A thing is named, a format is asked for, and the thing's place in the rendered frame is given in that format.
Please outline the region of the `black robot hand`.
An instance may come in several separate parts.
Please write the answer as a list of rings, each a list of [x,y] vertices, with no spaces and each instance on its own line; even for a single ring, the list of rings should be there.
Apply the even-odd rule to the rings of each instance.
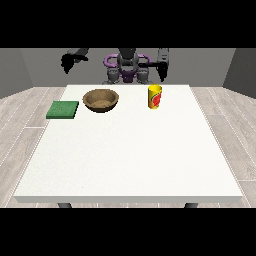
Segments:
[[[139,63],[140,68],[149,68],[155,67],[161,81],[164,81],[167,77],[168,64],[166,62],[148,62],[148,63]]]
[[[66,74],[73,68],[76,60],[88,61],[86,56],[76,55],[76,54],[64,54],[61,58],[61,66]]]

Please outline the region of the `yellow cup with melon print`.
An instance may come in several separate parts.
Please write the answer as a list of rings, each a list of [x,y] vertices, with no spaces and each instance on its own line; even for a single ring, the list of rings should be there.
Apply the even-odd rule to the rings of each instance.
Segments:
[[[148,86],[148,107],[150,109],[157,109],[160,104],[162,95],[162,87],[158,84]]]

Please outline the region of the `green square pad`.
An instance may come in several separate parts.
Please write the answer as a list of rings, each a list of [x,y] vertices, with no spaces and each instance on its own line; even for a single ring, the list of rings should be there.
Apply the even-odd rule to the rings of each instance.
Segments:
[[[47,114],[47,119],[73,119],[75,117],[78,101],[54,101]]]

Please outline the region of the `brown wooden bowl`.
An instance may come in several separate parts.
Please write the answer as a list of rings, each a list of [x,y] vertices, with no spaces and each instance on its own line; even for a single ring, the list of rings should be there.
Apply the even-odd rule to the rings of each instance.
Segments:
[[[82,100],[89,110],[96,113],[105,113],[117,105],[119,95],[111,89],[94,89],[88,91]]]

